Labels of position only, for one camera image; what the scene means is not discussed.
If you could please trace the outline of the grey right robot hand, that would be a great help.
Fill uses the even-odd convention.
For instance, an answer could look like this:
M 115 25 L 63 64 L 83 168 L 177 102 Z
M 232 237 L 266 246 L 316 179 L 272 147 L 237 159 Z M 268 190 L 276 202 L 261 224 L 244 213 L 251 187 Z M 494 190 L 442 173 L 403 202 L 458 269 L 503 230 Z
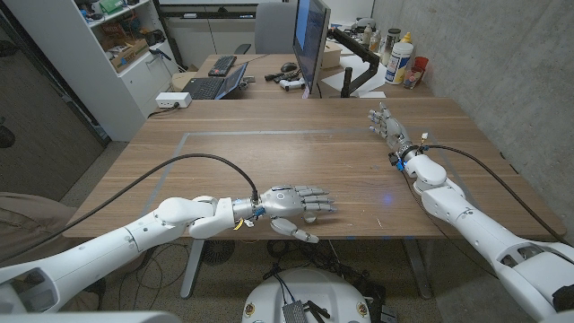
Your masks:
M 403 153 L 413 145 L 405 127 L 383 102 L 379 103 L 378 110 L 369 111 L 368 119 L 372 122 L 370 130 L 384 138 L 393 152 Z

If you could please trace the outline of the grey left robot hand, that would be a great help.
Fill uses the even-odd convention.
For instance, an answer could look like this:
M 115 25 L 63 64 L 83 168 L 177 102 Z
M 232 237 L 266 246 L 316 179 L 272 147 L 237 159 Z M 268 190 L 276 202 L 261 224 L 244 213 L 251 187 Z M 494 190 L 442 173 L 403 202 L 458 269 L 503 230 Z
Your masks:
M 260 196 L 260 206 L 271 219 L 271 227 L 277 233 L 292 236 L 307 243 L 318 243 L 316 235 L 299 229 L 290 218 L 319 212 L 335 212 L 333 199 L 323 188 L 310 186 L 272 187 Z

